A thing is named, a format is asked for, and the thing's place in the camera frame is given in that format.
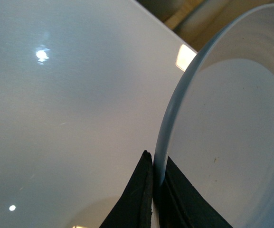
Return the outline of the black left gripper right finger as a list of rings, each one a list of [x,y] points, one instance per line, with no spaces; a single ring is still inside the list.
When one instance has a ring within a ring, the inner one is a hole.
[[[171,158],[161,187],[161,228],[230,228],[231,225],[200,195]]]

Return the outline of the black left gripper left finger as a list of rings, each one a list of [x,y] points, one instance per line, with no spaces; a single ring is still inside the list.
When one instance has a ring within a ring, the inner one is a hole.
[[[152,195],[152,157],[149,152],[144,151],[121,197],[100,227],[150,228]]]

